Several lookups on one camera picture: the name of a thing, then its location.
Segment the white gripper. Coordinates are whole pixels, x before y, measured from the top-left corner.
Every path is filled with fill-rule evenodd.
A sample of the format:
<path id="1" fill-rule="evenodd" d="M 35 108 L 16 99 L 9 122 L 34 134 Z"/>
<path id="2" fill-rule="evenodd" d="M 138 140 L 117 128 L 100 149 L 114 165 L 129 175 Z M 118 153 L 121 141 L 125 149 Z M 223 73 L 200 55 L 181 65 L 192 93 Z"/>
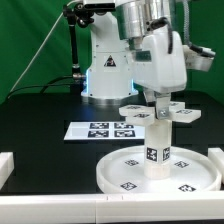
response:
<path id="1" fill-rule="evenodd" d="M 155 30 L 143 38 L 142 50 L 134 51 L 130 59 L 133 81 L 155 92 L 155 111 L 158 119 L 169 117 L 171 92 L 186 87 L 187 74 L 180 35 L 172 32 L 173 50 L 168 53 L 168 32 Z"/>

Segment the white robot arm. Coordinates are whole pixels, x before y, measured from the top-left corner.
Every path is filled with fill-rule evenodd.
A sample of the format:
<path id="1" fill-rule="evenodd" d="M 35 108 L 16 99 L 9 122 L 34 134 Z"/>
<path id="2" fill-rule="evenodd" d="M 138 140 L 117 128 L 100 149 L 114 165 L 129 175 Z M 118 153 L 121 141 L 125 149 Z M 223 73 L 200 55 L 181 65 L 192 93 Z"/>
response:
<path id="1" fill-rule="evenodd" d="M 93 14 L 92 64 L 87 70 L 91 98 L 122 99 L 132 86 L 144 88 L 156 117 L 169 117 L 170 95 L 186 87 L 188 68 L 207 71 L 215 52 L 173 30 L 172 9 L 188 0 L 83 0 Z"/>

